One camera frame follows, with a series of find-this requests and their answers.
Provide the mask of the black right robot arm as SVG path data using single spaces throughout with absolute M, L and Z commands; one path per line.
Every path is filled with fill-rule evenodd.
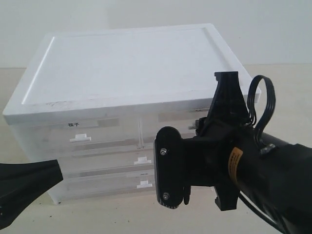
M 312 150 L 264 132 L 276 96 L 270 78 L 253 78 L 244 97 L 238 72 L 216 72 L 217 87 L 195 136 L 161 128 L 154 141 L 156 196 L 176 209 L 193 186 L 214 187 L 221 211 L 241 200 L 283 234 L 312 231 Z

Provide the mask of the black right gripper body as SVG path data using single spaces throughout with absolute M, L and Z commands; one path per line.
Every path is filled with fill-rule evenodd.
M 156 197 L 160 205 L 176 209 L 189 204 L 193 186 L 214 187 L 220 210 L 235 210 L 238 188 L 222 170 L 237 129 L 238 117 L 197 121 L 196 136 L 183 138 L 171 126 L 161 128 L 154 141 Z

